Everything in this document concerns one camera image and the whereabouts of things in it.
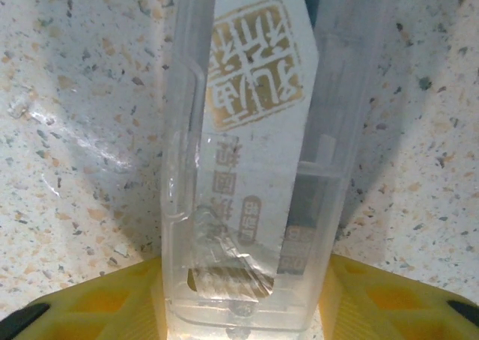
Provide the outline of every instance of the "terrazzo surface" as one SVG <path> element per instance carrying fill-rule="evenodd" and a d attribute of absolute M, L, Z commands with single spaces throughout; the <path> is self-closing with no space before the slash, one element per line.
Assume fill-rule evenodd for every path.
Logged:
<path fill-rule="evenodd" d="M 176 9 L 0 0 L 0 318 L 159 254 Z M 334 248 L 476 303 L 478 39 L 479 0 L 397 0 Z"/>

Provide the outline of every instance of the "plastic box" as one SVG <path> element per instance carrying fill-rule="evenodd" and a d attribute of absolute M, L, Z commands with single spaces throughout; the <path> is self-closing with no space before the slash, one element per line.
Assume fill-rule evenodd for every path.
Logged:
<path fill-rule="evenodd" d="M 197 182 L 208 172 L 200 164 L 208 154 L 203 148 L 211 140 L 203 134 L 203 119 L 215 3 L 180 0 L 168 78 L 161 192 L 170 336 L 300 339 L 317 309 L 367 111 L 369 78 L 392 0 L 320 0 L 316 15 L 311 14 L 316 6 L 308 7 L 319 52 L 314 92 L 299 163 L 293 164 L 296 181 L 272 292 L 253 301 L 208 297 L 192 285 L 194 259 L 202 250 L 195 245 L 196 234 L 207 228 L 205 211 L 206 217 L 212 215 L 202 207 L 205 197 L 198 193 Z M 217 136 L 229 139 L 228 132 Z M 231 239 L 238 237 L 235 230 Z M 207 238 L 215 252 L 215 240 Z"/>

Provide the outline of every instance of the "speckled countertop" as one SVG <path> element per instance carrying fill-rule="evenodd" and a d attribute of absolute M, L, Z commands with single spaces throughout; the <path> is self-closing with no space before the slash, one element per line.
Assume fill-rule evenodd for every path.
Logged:
<path fill-rule="evenodd" d="M 159 253 L 175 2 L 0 0 L 0 318 Z M 475 302 L 478 13 L 398 0 L 335 245 Z"/>

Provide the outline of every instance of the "clear plastic container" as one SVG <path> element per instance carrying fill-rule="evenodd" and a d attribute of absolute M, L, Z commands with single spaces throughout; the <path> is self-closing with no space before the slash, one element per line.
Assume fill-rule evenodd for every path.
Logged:
<path fill-rule="evenodd" d="M 204 131 L 215 4 L 216 0 L 180 0 L 169 70 L 162 263 L 170 336 L 300 339 L 317 308 L 367 111 L 366 90 L 392 0 L 320 0 L 317 15 L 311 17 L 319 62 L 307 121 L 299 127 L 302 146 L 286 140 L 283 144 L 285 152 L 295 146 L 300 151 L 298 161 L 285 157 L 286 166 L 297 171 L 287 204 L 277 204 L 287 209 L 287 221 L 276 227 L 283 232 L 279 248 L 274 241 L 268 244 L 264 234 L 261 241 L 245 245 L 242 229 L 226 225 L 218 208 L 212 209 L 211 194 L 201 188 L 215 171 L 210 160 L 218 163 L 216 145 L 235 152 L 240 144 L 261 149 L 261 139 L 253 136 L 241 139 L 229 129 Z M 304 4 L 298 7 L 307 14 Z M 268 171 L 267 165 L 257 169 L 248 165 L 241 168 L 251 171 L 247 179 Z M 287 171 L 283 174 L 283 168 L 278 169 L 278 178 L 287 179 Z M 259 195 L 271 201 L 274 191 L 272 186 L 271 192 Z M 247 198 L 240 200 L 257 201 Z M 247 284 L 231 294 L 224 282 L 220 290 L 198 284 L 206 278 L 214 282 L 225 277 L 240 288 Z"/>

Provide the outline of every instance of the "yellow plastic object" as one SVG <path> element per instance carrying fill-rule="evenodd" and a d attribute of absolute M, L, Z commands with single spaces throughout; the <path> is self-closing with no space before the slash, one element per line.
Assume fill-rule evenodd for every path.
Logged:
<path fill-rule="evenodd" d="M 479 308 L 469 300 L 338 255 L 320 314 L 325 340 L 479 339 Z"/>
<path fill-rule="evenodd" d="M 35 300 L 50 309 L 15 340 L 166 340 L 163 299 L 155 258 Z"/>

